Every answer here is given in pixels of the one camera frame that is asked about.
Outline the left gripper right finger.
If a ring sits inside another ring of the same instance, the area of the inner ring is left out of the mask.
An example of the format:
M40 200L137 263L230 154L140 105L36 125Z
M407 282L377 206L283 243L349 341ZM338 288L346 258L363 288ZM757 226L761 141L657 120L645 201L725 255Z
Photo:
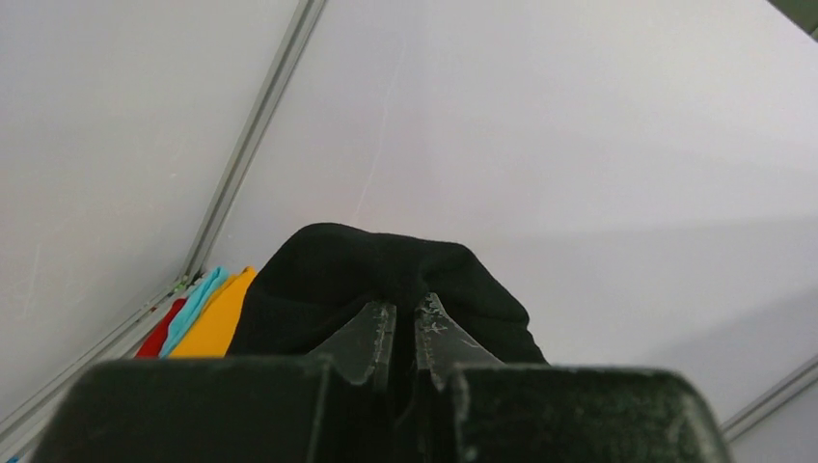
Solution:
M417 366L442 391L461 365L501 366L503 362L479 344L445 310L439 296L427 293L415 309Z

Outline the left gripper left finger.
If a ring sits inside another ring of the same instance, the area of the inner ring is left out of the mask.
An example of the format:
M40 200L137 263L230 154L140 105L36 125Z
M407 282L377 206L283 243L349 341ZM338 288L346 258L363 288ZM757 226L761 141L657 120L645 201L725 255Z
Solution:
M388 388L396 329L396 307L370 302L332 336L309 352L309 357L329 360L349 384L373 392Z

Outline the black t shirt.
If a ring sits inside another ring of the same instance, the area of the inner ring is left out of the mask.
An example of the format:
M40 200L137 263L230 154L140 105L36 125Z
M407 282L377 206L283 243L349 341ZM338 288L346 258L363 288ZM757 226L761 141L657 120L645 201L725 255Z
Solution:
M308 225L262 267L244 296L231 355L303 355L370 302L412 318L428 293L486 350L506 363L542 364L524 306L466 246Z

